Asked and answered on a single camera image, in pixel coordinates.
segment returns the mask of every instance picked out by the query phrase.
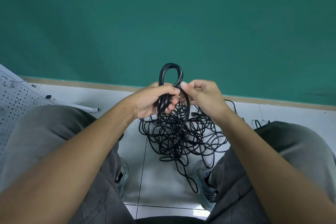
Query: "leg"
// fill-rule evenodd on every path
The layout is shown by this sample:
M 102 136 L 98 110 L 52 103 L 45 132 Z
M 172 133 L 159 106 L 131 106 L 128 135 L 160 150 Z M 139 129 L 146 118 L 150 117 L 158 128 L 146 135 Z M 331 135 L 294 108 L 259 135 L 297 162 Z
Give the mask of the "leg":
M 335 156 L 317 133 L 300 125 L 279 121 L 255 131 L 293 167 L 320 185 L 335 203 Z M 207 222 L 269 223 L 232 148 L 212 170 L 209 183 L 218 190 L 218 195 Z
M 8 154 L 0 179 L 1 191 L 39 159 L 95 120 L 88 113 L 67 106 L 40 106 L 27 113 L 17 123 L 8 141 Z M 118 146 L 117 143 L 104 161 L 71 224 L 135 223 L 114 182 L 121 169 Z

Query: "pegboard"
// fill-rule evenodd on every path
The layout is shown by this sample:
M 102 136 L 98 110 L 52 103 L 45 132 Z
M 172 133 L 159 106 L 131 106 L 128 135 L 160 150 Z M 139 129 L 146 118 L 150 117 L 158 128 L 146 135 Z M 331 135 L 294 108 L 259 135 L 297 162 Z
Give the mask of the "pegboard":
M 0 66 L 0 174 L 6 159 L 6 144 L 17 121 L 36 106 L 52 104 L 34 87 Z

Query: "green wall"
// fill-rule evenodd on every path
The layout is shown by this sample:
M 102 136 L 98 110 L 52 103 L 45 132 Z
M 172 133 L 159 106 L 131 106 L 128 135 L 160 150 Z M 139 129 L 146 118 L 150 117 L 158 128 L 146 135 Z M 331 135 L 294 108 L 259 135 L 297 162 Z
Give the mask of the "green wall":
M 336 105 L 336 0 L 0 4 L 0 63 L 22 76 L 146 86 L 174 62 L 223 94 Z

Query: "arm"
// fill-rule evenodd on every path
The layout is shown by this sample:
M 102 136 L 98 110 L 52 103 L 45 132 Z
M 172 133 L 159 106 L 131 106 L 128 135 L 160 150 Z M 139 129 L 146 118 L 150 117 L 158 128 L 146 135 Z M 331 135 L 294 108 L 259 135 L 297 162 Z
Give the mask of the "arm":
M 181 87 L 224 131 L 271 223 L 336 223 L 327 195 L 227 106 L 216 83 L 195 80 Z
M 68 223 L 128 125 L 155 114 L 160 95 L 175 95 L 166 112 L 175 108 L 179 89 L 157 85 L 123 99 L 21 175 L 0 194 L 0 223 Z

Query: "shoe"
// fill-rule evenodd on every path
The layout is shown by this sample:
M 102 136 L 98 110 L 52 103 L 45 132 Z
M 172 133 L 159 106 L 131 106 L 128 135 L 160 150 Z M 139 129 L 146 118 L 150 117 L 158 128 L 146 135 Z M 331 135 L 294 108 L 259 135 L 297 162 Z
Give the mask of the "shoe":
M 117 189 L 120 193 L 121 199 L 123 199 L 124 198 L 124 185 L 125 185 L 125 183 L 127 181 L 127 178 L 128 178 L 128 165 L 123 158 L 120 158 L 120 162 L 121 162 L 122 177 L 119 179 L 119 181 L 116 181 L 115 184 L 116 184 Z
M 204 180 L 210 175 L 211 171 L 212 169 L 208 169 L 204 166 L 203 160 L 198 161 L 194 166 L 194 179 L 199 187 L 201 206 L 209 212 L 211 212 L 216 205 L 217 195 L 216 189 L 209 186 Z

